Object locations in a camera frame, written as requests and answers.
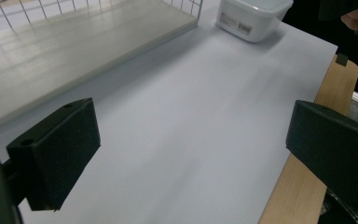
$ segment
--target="white plastic container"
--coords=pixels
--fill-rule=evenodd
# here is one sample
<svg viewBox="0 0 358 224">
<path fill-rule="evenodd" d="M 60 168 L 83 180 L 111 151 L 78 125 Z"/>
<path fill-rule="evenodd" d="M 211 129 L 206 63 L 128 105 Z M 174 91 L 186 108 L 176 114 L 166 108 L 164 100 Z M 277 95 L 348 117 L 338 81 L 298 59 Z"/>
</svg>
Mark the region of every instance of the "white plastic container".
<svg viewBox="0 0 358 224">
<path fill-rule="evenodd" d="M 293 0 L 221 0 L 216 24 L 250 42 L 271 35 Z"/>
</svg>

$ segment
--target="wooden board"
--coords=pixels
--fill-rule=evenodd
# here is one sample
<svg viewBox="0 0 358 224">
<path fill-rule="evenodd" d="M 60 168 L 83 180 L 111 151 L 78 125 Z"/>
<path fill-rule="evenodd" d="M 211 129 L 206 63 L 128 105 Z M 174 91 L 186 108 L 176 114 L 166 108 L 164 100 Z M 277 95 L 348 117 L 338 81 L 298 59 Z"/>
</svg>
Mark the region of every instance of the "wooden board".
<svg viewBox="0 0 358 224">
<path fill-rule="evenodd" d="M 163 1 L 129 0 L 0 33 L 0 124 L 197 21 Z"/>
<path fill-rule="evenodd" d="M 347 115 L 358 76 L 356 64 L 346 66 L 333 59 L 315 103 Z M 260 224 L 315 224 L 318 222 L 326 186 L 301 161 L 290 155 L 273 190 Z"/>
</svg>

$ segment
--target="black block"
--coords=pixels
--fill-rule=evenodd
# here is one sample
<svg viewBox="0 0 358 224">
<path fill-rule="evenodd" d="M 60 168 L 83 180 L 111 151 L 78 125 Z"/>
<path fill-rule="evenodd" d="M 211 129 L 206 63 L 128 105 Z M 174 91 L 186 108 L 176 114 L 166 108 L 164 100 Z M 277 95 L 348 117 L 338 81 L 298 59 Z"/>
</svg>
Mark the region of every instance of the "black block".
<svg viewBox="0 0 358 224">
<path fill-rule="evenodd" d="M 296 101 L 287 148 L 345 203 L 358 210 L 358 122 Z"/>
<path fill-rule="evenodd" d="M 60 209 L 100 146 L 92 99 L 59 108 L 7 146 L 32 210 Z"/>
</svg>

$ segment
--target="white wire shelf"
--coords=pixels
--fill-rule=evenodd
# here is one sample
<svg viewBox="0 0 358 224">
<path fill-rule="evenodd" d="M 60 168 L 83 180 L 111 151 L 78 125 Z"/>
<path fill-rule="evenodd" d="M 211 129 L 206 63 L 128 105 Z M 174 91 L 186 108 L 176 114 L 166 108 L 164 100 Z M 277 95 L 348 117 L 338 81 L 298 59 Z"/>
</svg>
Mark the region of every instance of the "white wire shelf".
<svg viewBox="0 0 358 224">
<path fill-rule="evenodd" d="M 0 7 L 10 24 L 0 26 L 0 124 L 196 26 L 202 5 L 91 1 L 23 3 L 22 13 Z M 39 18 L 31 14 L 42 9 Z"/>
</svg>

